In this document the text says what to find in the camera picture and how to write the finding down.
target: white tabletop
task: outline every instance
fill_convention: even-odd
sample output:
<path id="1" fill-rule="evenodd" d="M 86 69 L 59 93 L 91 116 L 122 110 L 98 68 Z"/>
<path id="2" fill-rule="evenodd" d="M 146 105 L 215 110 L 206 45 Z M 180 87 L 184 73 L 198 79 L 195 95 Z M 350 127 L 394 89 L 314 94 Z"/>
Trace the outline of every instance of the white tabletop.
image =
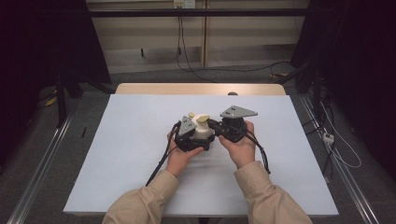
<path id="1" fill-rule="evenodd" d="M 231 105 L 257 111 L 255 124 L 271 179 L 310 216 L 337 215 L 289 96 L 112 95 L 64 208 L 66 213 L 105 213 L 122 193 L 144 186 L 161 159 L 166 134 L 189 112 L 219 113 Z M 262 160 L 257 150 L 256 160 Z M 234 217 L 248 212 L 233 172 L 235 165 L 216 139 L 178 178 L 165 217 Z"/>

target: black device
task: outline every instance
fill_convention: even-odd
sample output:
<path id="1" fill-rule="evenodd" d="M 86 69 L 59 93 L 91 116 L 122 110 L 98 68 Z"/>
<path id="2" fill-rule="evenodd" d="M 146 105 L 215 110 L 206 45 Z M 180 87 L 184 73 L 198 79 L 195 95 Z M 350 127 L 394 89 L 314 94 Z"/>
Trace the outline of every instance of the black device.
<path id="1" fill-rule="evenodd" d="M 194 137 L 197 124 L 191 118 L 184 116 L 180 124 L 177 125 L 178 132 L 176 132 L 175 142 L 183 151 L 191 151 L 198 147 L 203 147 L 204 150 L 208 151 L 210 143 L 215 140 L 215 136 L 220 135 L 236 143 L 247 133 L 247 125 L 243 118 L 257 115 L 257 112 L 232 105 L 220 114 L 222 121 L 216 121 L 207 116 L 203 122 L 207 124 L 208 129 L 213 131 L 213 134 L 210 134 L 207 138 Z"/>
<path id="2" fill-rule="evenodd" d="M 159 161 L 159 164 L 154 172 L 151 174 L 151 177 L 148 179 L 146 186 L 158 173 L 166 158 L 169 156 L 170 151 L 173 150 L 173 148 L 169 148 L 173 135 L 175 136 L 177 147 L 185 152 L 192 151 L 198 147 L 203 147 L 204 150 L 208 151 L 210 149 L 210 144 L 215 140 L 215 137 L 220 135 L 234 143 L 239 142 L 244 137 L 247 137 L 260 149 L 264 168 L 268 174 L 271 174 L 268 168 L 268 161 L 263 147 L 259 144 L 254 134 L 248 130 L 245 120 L 243 119 L 244 117 L 257 115 L 257 112 L 232 105 L 230 108 L 220 114 L 222 117 L 221 121 L 211 119 L 208 115 L 198 116 L 199 118 L 195 119 L 193 118 L 195 115 L 191 113 L 188 117 L 183 116 L 182 121 L 176 123 L 172 128 L 168 138 L 168 145 L 163 157 Z M 196 123 L 198 122 L 201 122 L 201 124 L 207 128 L 207 137 L 196 136 L 195 132 L 198 131 L 198 125 Z"/>

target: dark background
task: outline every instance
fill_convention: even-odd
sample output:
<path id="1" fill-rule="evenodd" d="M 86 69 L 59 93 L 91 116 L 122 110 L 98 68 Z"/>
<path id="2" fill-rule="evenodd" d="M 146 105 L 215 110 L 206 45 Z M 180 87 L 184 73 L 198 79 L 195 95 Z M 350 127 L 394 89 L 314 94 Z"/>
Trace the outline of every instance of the dark background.
<path id="1" fill-rule="evenodd" d="M 354 132 L 396 179 L 396 6 L 392 1 L 312 0 L 310 7 L 331 8 L 332 13 L 305 18 L 291 63 L 301 66 L 320 48 L 313 66 Z M 311 86 L 314 72 L 308 69 L 300 74 L 297 89 Z"/>
<path id="2" fill-rule="evenodd" d="M 23 135 L 39 91 L 54 86 L 60 71 L 110 82 L 91 18 L 68 15 L 73 10 L 88 11 L 84 0 L 0 3 L 1 163 Z"/>
<path id="3" fill-rule="evenodd" d="M 39 91 L 55 85 L 60 71 L 78 72 L 95 82 L 110 79 L 91 18 L 67 14 L 88 11 L 85 1 L 0 4 L 0 162 L 4 162 L 35 111 Z M 336 21 L 328 40 L 320 46 L 314 66 L 320 69 L 356 134 L 396 178 L 396 143 L 392 139 L 396 123 L 392 90 L 396 68 L 395 6 L 391 1 L 312 0 L 310 8 L 330 8 L 332 13 L 305 18 L 292 64 L 298 67 L 306 62 L 318 49 L 329 24 Z M 309 84 L 312 72 L 298 79 Z"/>

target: beige jacket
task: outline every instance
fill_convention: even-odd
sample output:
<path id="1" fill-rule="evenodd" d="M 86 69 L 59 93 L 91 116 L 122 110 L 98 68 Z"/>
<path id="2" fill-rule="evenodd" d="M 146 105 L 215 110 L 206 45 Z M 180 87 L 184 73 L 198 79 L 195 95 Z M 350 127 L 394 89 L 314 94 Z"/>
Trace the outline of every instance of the beige jacket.
<path id="1" fill-rule="evenodd" d="M 247 200 L 250 224 L 312 223 L 285 190 L 272 184 L 261 162 L 252 162 L 234 175 Z M 163 207 L 177 185 L 174 176 L 160 171 L 148 187 L 128 191 L 117 199 L 103 223 L 161 223 Z"/>

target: wall outlet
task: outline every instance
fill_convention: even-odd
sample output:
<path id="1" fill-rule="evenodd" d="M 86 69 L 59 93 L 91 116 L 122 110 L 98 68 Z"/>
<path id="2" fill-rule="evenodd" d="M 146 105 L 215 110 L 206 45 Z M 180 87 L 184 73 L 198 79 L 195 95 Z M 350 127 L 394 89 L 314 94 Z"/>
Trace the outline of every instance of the wall outlet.
<path id="1" fill-rule="evenodd" d="M 184 0 L 184 8 L 195 8 L 195 0 Z"/>

